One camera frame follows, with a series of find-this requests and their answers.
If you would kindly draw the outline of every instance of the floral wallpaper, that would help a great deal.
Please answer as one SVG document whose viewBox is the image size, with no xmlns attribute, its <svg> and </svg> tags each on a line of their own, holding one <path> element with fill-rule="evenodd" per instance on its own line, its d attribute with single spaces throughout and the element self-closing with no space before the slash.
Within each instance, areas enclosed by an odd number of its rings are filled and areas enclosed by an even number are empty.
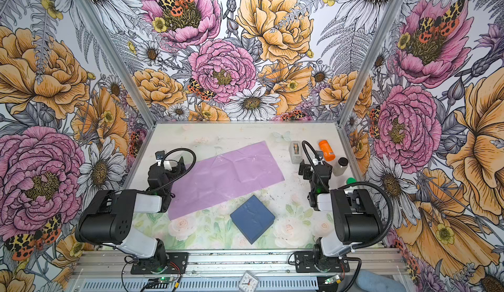
<svg viewBox="0 0 504 292">
<path fill-rule="evenodd" d="M 0 0 L 0 288 L 66 289 L 83 209 L 147 135 L 131 103 L 72 0 Z"/>
<path fill-rule="evenodd" d="M 418 291 L 504 290 L 503 2 L 405 0 L 344 125 Z"/>
<path fill-rule="evenodd" d="M 91 1 L 157 121 L 337 119 L 388 2 Z"/>
</svg>

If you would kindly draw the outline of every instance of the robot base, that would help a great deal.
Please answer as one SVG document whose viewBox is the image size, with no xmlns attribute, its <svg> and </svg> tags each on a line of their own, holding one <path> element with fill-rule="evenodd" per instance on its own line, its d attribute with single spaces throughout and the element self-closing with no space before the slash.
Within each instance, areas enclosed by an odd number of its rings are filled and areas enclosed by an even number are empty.
<svg viewBox="0 0 504 292">
<path fill-rule="evenodd" d="M 297 273 L 307 272 L 345 272 L 350 271 L 348 262 L 338 257 L 326 257 L 320 248 L 320 238 L 311 252 L 295 252 L 294 261 Z"/>
<path fill-rule="evenodd" d="M 175 267 L 169 263 L 174 263 L 180 269 L 180 274 L 186 273 L 187 257 L 189 253 L 170 253 L 164 251 L 162 240 L 157 240 L 157 247 L 154 256 L 151 258 L 141 258 L 138 264 L 131 267 L 131 274 L 178 274 Z"/>
</svg>

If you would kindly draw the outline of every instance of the floral tablecloth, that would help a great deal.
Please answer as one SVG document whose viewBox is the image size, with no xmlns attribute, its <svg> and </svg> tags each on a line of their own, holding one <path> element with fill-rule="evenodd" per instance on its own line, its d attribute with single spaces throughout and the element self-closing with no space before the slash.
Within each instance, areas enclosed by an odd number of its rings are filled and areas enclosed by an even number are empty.
<svg viewBox="0 0 504 292">
<path fill-rule="evenodd" d="M 167 213 L 138 213 L 134 226 L 148 236 L 162 239 L 166 249 L 311 248 L 317 238 L 334 229 L 332 213 L 314 211 L 308 205 L 307 181 L 292 190 L 286 190 L 285 185 L 276 184 L 173 221 Z M 229 215 L 252 195 L 276 218 L 251 245 Z"/>
</svg>

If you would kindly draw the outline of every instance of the metal mounting plate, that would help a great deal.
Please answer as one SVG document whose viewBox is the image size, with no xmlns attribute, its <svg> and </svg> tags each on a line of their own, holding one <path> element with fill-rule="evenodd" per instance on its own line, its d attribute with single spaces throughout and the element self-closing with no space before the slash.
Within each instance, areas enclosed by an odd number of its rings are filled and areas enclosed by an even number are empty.
<svg viewBox="0 0 504 292">
<path fill-rule="evenodd" d="M 177 265 L 177 267 L 180 269 L 181 274 L 186 273 L 187 258 L 189 256 L 189 253 L 171 252 L 167 253 L 166 256 L 169 262 L 172 262 L 175 265 Z M 175 269 L 175 267 L 168 265 L 168 267 L 165 270 L 156 274 L 178 274 L 178 273 L 179 272 L 177 271 L 177 269 Z M 139 264 L 139 265 L 133 265 L 131 267 L 131 274 L 153 274 L 153 273 L 148 268 L 145 268 Z"/>
<path fill-rule="evenodd" d="M 350 271 L 348 262 L 337 257 L 324 257 L 318 266 L 315 266 L 313 252 L 295 252 L 294 262 L 296 263 L 297 273 L 323 272 L 325 269 L 327 269 L 326 272 L 343 272 L 343 269 L 345 272 Z"/>
</svg>

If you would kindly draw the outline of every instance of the clear plastic bottle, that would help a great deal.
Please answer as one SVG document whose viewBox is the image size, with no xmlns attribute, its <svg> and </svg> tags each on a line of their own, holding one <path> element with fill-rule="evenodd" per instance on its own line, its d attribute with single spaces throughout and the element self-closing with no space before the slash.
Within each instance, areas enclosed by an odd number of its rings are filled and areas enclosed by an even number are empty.
<svg viewBox="0 0 504 292">
<path fill-rule="evenodd" d="M 346 168 L 348 167 L 348 159 L 346 157 L 340 157 L 336 164 L 333 165 L 334 176 L 343 175 Z"/>
</svg>

